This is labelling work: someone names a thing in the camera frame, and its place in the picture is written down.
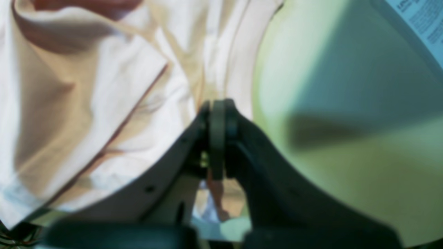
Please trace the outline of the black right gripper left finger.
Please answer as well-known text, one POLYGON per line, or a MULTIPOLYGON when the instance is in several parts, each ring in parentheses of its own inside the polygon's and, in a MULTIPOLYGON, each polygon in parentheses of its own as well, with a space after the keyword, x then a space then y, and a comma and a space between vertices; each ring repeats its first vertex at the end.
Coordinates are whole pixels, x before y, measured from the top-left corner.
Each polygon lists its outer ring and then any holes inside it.
POLYGON ((190 227, 201 180, 222 180, 226 106, 205 102, 149 170, 115 194, 51 225, 43 249, 198 249, 190 227))

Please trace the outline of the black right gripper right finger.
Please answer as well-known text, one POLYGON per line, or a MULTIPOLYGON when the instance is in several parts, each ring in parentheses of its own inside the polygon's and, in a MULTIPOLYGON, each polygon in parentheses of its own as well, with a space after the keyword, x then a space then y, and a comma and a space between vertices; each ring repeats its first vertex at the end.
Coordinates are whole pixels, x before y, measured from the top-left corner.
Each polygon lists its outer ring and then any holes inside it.
POLYGON ((245 192, 252 230, 244 249, 400 249, 389 226, 319 189, 226 100, 226 174, 245 192))

